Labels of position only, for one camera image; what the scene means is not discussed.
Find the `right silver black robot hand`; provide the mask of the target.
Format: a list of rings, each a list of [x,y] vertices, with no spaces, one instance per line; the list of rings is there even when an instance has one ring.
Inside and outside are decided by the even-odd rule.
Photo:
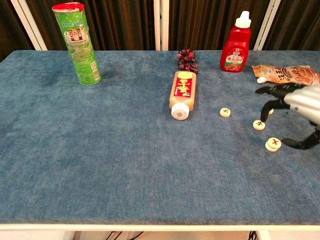
[[[276,100],[267,101],[260,112],[260,120],[266,122],[272,109],[289,109],[309,120],[315,126],[314,132],[304,140],[284,138],[282,142],[294,149],[308,150],[320,143],[320,85],[311,86],[299,83],[284,83],[263,86],[257,94],[269,94]]]

